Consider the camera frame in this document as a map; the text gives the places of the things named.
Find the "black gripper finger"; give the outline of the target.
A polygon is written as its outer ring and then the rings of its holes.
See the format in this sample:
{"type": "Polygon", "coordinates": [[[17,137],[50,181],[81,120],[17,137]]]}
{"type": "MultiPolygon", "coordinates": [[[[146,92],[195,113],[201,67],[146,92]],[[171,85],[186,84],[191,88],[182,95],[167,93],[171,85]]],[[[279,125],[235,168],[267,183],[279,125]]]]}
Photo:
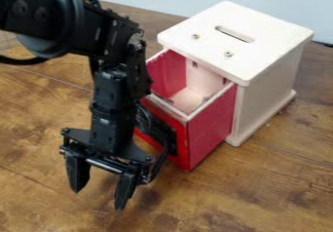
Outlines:
{"type": "Polygon", "coordinates": [[[79,158],[70,153],[65,154],[65,168],[71,190],[78,193],[89,181],[90,164],[85,158],[79,158]]]}
{"type": "Polygon", "coordinates": [[[137,177],[133,173],[122,173],[114,191],[114,210],[119,211],[131,198],[137,188],[137,177]]]}

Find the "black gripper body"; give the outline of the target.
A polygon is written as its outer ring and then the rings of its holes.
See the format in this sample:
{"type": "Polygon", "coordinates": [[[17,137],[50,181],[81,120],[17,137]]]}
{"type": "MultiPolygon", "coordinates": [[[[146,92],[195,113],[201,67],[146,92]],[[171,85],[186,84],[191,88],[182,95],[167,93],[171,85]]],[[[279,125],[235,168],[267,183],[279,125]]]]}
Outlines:
{"type": "Polygon", "coordinates": [[[105,63],[93,72],[90,127],[61,131],[63,156],[73,154],[115,174],[133,173],[137,184],[147,179],[151,160],[133,142],[138,101],[150,93],[145,64],[105,63]]]}

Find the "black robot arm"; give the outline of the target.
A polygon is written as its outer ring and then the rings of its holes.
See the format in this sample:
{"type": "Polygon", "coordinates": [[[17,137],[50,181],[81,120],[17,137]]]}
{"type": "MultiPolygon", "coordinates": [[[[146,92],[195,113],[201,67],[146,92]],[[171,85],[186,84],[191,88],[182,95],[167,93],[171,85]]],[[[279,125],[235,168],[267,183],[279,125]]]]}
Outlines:
{"type": "Polygon", "coordinates": [[[114,208],[149,181],[150,159],[133,142],[138,101],[150,93],[138,24],[101,8],[98,0],[0,0],[0,30],[14,33],[34,55],[0,57],[32,65],[65,54],[87,57],[93,80],[90,128],[61,130],[66,174],[78,192],[95,166],[119,175],[114,208]]]}

